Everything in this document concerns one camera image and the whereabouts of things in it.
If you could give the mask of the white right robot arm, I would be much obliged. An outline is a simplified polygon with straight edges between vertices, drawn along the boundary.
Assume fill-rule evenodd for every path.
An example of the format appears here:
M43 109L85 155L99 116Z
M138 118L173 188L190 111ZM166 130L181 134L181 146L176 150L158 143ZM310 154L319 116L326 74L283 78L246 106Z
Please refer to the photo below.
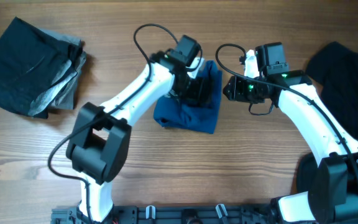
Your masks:
M358 140L321 101L309 77L290 70L276 43L247 50L224 88L231 101L255 105L271 100L298 128L313 165L299 193L273 198L269 223L358 223Z

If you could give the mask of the blue polo shirt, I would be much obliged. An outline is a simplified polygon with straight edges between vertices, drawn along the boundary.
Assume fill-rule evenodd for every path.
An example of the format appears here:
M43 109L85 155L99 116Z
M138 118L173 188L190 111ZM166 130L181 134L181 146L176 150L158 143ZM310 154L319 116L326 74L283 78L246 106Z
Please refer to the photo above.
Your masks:
M202 78L213 81L211 102L203 106L195 106L179 102L173 98L161 97L154 109L154 120L165 128L181 128L213 134L218 122L219 108L222 98L223 72L215 61L205 62L205 68L199 73Z

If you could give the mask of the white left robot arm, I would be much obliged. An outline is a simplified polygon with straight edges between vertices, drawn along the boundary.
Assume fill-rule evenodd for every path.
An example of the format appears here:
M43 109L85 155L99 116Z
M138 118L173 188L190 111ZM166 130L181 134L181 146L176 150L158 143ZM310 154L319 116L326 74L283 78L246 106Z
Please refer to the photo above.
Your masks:
M157 52L139 76L118 95L97 106L86 103L76 117L66 157L81 181L76 219L81 223L112 220L112 181L125 164L132 127L161 97L186 96L204 65L203 57L180 61Z

